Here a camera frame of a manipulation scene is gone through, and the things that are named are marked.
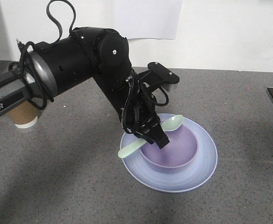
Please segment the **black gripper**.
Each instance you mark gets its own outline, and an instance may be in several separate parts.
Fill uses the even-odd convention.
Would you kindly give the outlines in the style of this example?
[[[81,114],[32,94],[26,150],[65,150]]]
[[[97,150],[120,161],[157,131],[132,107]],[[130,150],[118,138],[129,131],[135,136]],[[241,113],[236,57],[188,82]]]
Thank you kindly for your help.
[[[121,108],[120,121],[123,130],[149,144],[156,143],[162,149],[170,141],[159,124],[160,119],[157,118],[155,109],[156,106],[165,104],[159,103],[152,92],[159,89],[164,93],[164,88],[156,84],[149,85],[135,72],[131,72],[126,77],[125,83],[129,89],[124,106]]]

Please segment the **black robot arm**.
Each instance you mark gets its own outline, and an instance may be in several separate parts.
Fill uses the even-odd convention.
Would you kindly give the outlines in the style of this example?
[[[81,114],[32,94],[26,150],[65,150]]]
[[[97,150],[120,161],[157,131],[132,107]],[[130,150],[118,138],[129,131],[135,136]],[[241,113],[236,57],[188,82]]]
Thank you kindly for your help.
[[[135,73],[129,60],[128,40],[107,28],[76,28],[56,43],[19,43],[20,60],[0,75],[0,116],[25,101],[41,98],[37,108],[70,88],[93,78],[118,113],[127,133],[163,148],[169,139],[155,111],[156,89],[179,78],[157,62]]]

